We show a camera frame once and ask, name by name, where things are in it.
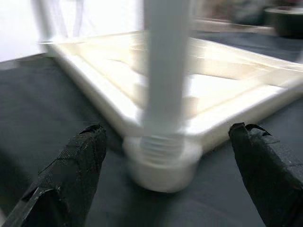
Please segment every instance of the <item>white wall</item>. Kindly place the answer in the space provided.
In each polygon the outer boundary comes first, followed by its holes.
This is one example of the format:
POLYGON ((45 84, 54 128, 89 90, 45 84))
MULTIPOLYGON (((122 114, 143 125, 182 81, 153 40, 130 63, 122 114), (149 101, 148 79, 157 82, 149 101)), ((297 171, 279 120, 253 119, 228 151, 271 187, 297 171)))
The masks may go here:
MULTIPOLYGON (((58 1, 71 35, 75 0, 58 1)), ((80 35, 140 30, 143 27, 141 2, 142 0, 85 0, 80 35)), ((31 0, 0 0, 0 62, 40 53, 38 41, 39 30, 31 0)))

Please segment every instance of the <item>black table surface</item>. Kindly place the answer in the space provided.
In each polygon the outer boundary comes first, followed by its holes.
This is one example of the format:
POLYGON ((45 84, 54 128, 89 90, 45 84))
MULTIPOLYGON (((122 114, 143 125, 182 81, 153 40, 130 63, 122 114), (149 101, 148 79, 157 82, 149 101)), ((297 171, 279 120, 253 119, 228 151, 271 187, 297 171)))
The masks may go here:
MULTIPOLYGON (((301 40, 247 33, 201 33, 204 38, 294 61, 301 40)), ((87 226, 264 226, 241 179, 230 142, 200 161, 191 185, 176 194, 142 189, 129 178, 122 138, 50 58, 16 60, 0 70, 0 207, 9 213, 37 174, 84 127, 107 129, 107 157, 87 226)), ((303 159, 303 98, 260 122, 303 159)))

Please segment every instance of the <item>white tube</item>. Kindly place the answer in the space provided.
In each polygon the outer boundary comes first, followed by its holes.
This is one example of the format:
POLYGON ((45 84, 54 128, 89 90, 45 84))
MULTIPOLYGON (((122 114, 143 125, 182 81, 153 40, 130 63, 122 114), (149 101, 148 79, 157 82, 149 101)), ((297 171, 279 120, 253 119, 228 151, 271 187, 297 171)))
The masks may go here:
POLYGON ((189 35, 189 0, 147 0, 149 95, 142 138, 126 138, 130 171, 141 186, 175 192, 191 181, 201 147, 184 138, 182 91, 189 35))
POLYGON ((41 42, 49 42, 55 36, 54 27, 50 18, 50 8, 45 0, 32 0, 36 21, 39 25, 41 42))

